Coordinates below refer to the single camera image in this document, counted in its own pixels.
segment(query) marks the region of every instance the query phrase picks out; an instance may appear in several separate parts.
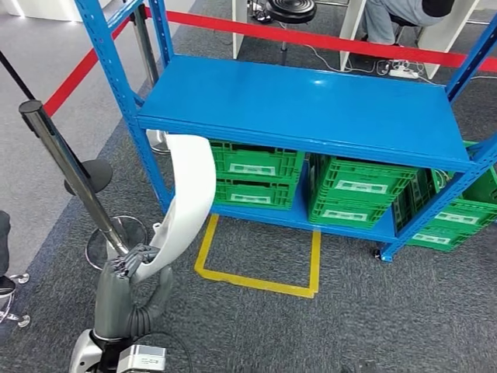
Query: yellow tape square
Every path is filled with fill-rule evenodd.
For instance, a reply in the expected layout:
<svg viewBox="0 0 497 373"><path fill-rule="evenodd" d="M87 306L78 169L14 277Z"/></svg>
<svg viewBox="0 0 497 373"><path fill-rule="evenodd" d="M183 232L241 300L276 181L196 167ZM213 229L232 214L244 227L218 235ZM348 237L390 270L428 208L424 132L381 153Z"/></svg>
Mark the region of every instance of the yellow tape square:
<svg viewBox="0 0 497 373"><path fill-rule="evenodd" d="M204 240L198 252L198 257L195 262L195 271L203 278L213 281L224 281L229 284L244 286L245 288L253 288L259 290L274 291L287 295L295 295L297 297L314 298L318 293L320 286L320 250L321 246L321 233L319 231L312 232L312 244L311 249L311 270L309 275L309 286L303 288L301 286L281 284L273 281L259 280L252 277L238 276L238 274L227 274L225 272L218 272L216 270L207 270L204 268L209 254L212 240L214 238L216 227L219 220L217 214L212 214L207 226Z"/></svg>

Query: shelf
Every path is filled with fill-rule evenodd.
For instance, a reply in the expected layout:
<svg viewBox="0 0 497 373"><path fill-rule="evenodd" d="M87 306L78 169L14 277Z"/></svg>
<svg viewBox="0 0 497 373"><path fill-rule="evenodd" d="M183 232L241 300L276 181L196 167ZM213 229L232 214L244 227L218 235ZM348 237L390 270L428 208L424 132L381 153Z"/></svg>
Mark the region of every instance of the shelf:
<svg viewBox="0 0 497 373"><path fill-rule="evenodd" d="M259 221L261 223L283 225L291 228L307 230L319 229L324 233L333 235L345 235L357 239L370 239L380 242L393 242L396 240L391 208L386 211L375 227L371 229L342 227L339 225L314 225L307 221L306 202L306 163L297 186L293 206L290 211L272 210L268 208L235 207L228 205L214 205L212 212L216 214Z"/></svg>
<svg viewBox="0 0 497 373"><path fill-rule="evenodd" d="M271 64L175 56L142 128L465 171L443 87Z"/></svg>

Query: blue metal shelf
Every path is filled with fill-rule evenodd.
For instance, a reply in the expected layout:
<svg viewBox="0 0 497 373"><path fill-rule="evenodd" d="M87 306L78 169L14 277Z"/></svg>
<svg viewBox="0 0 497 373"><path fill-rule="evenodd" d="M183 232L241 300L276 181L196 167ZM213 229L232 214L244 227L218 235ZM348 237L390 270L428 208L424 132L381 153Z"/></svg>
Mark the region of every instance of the blue metal shelf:
<svg viewBox="0 0 497 373"><path fill-rule="evenodd" d="M143 0L130 0L108 23L97 0L75 0L163 211L165 188L146 129L456 171L456 176L397 235L391 210L373 229L307 221L304 179L290 211L214 206L265 223L383 241L391 261L416 233L497 162L497 133L469 159L451 104L497 40L497 16L446 86L250 62L177 56L163 0L149 2L164 71L141 109L111 31ZM265 100L254 107L256 98Z"/></svg>
<svg viewBox="0 0 497 373"><path fill-rule="evenodd" d="M371 239L380 242L394 242L395 229L391 208L386 211L376 225L371 229L350 228L339 225L315 225L307 220L306 164L302 168L291 210L273 210L269 208L236 207L214 205L212 210L216 214L241 218L261 223L284 225L291 228L314 230L333 235L346 235L358 239Z"/></svg>
<svg viewBox="0 0 497 373"><path fill-rule="evenodd" d="M261 92L267 96L254 107ZM174 56L138 122L410 166L465 171L471 165L441 85Z"/></svg>

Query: person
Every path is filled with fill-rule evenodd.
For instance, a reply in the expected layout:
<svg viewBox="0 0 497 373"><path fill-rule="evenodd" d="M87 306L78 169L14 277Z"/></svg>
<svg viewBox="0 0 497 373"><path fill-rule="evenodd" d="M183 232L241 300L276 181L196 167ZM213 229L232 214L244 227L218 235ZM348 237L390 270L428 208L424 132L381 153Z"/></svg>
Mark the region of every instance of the person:
<svg viewBox="0 0 497 373"><path fill-rule="evenodd" d="M395 35L390 15L417 26L431 26L451 12L454 0L367 0L364 7L364 40L391 45Z"/></svg>

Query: stacked crates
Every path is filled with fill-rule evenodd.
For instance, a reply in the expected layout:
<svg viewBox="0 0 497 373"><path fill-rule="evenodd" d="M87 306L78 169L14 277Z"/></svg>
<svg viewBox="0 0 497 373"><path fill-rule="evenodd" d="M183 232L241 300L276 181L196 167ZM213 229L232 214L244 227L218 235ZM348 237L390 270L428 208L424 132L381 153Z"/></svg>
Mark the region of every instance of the stacked crates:
<svg viewBox="0 0 497 373"><path fill-rule="evenodd" d="M210 140L217 184L214 202L290 209L304 152Z"/></svg>
<svg viewBox="0 0 497 373"><path fill-rule="evenodd" d="M431 197L442 190L453 174L421 169L394 203L397 230L402 229ZM452 251L497 218L497 174L492 167L462 196L430 221L408 242L441 251Z"/></svg>
<svg viewBox="0 0 497 373"><path fill-rule="evenodd" d="M372 228L416 171L406 166L311 155L308 219L320 224Z"/></svg>

